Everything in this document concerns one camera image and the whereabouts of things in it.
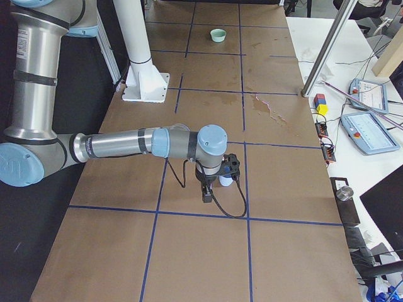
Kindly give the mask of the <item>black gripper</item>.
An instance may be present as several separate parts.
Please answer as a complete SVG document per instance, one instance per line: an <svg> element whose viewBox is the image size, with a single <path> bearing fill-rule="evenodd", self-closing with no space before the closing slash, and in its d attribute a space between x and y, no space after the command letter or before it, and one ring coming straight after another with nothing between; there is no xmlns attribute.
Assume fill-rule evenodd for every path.
<svg viewBox="0 0 403 302"><path fill-rule="evenodd" d="M195 169L196 178L201 182L202 201L211 203L213 201L212 183L218 178L217 175L206 175Z"/></svg>

